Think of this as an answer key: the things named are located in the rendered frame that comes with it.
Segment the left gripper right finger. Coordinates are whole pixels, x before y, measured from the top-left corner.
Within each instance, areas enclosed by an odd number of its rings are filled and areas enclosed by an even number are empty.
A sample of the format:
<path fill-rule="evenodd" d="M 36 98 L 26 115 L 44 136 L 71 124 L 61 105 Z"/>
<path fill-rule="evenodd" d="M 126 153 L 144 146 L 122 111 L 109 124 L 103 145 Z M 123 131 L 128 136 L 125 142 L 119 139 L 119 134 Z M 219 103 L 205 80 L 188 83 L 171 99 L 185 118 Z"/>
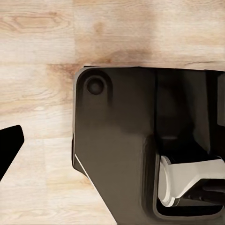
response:
<path fill-rule="evenodd" d="M 225 127 L 221 125 L 214 125 L 211 136 L 210 142 L 214 146 L 214 148 L 219 153 L 220 157 L 225 162 Z"/>

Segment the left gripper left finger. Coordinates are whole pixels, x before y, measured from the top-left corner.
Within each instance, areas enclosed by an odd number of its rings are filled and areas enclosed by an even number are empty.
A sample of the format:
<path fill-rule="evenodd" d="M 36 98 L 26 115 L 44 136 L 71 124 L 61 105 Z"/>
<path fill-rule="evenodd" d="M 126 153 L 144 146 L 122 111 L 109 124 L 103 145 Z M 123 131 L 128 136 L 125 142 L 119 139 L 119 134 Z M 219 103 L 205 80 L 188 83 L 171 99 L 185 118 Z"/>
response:
<path fill-rule="evenodd" d="M 0 130 L 0 181 L 24 143 L 20 125 Z"/>

